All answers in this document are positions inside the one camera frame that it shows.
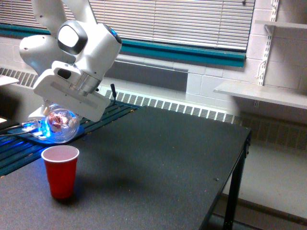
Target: cable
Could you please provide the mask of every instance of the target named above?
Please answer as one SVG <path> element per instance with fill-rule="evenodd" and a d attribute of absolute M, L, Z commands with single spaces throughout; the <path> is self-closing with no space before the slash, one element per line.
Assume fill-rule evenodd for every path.
<path fill-rule="evenodd" d="M 34 132 L 34 131 L 35 131 L 35 129 L 34 129 L 34 130 L 27 131 L 27 132 L 22 132 L 22 133 L 1 134 L 0 137 L 16 136 L 16 135 L 21 135 L 21 134 L 32 133 L 32 132 Z"/>
<path fill-rule="evenodd" d="M 1 129 L 0 132 L 5 132 L 5 131 L 9 131 L 11 129 L 14 129 L 14 128 L 21 128 L 22 125 L 17 125 L 17 126 L 12 126 L 12 127 L 8 127 L 8 128 L 4 128 L 4 129 Z"/>

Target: black lever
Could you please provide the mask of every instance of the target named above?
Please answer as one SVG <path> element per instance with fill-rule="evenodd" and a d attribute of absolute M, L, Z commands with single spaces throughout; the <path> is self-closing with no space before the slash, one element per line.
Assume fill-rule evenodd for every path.
<path fill-rule="evenodd" d="M 116 91 L 115 91 L 115 85 L 114 85 L 114 84 L 111 84 L 111 90 L 112 90 L 112 96 L 114 97 L 114 102 L 113 102 L 113 104 L 115 104 L 117 93 L 116 93 Z"/>

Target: glass ball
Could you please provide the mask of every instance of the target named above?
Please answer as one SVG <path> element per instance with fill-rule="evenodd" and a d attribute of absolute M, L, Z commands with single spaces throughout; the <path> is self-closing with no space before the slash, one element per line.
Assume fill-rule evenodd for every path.
<path fill-rule="evenodd" d="M 52 110 L 42 123 L 41 130 L 53 143 L 65 143 L 77 134 L 80 126 L 78 117 L 67 109 Z"/>

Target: table leg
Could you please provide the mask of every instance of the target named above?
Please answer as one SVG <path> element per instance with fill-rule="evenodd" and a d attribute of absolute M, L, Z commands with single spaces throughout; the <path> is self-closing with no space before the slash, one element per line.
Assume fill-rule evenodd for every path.
<path fill-rule="evenodd" d="M 234 223 L 236 204 L 239 196 L 245 157 L 246 157 L 246 147 L 243 153 L 241 154 L 239 162 L 237 163 L 232 173 L 223 230 L 231 230 L 232 225 Z"/>

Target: shelf bracket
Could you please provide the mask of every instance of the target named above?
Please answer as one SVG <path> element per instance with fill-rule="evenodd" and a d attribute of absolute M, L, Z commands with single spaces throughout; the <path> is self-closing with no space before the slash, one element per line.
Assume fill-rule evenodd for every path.
<path fill-rule="evenodd" d="M 278 12 L 279 0 L 272 0 L 271 5 L 272 5 L 271 22 L 275 22 L 276 17 L 277 17 L 277 12 Z M 274 26 L 264 25 L 264 28 L 268 33 L 268 38 L 267 38 L 267 43 L 265 46 L 264 58 L 263 58 L 263 61 L 259 65 L 258 74 L 257 74 L 258 85 L 261 85 L 261 86 L 264 84 L 264 78 L 265 78 L 267 64 L 268 64 L 270 50 L 271 50 L 272 38 L 274 34 Z M 258 107 L 259 102 L 255 101 L 254 106 Z"/>
<path fill-rule="evenodd" d="M 266 30 L 269 36 L 273 36 L 274 26 L 264 25 L 264 29 Z"/>

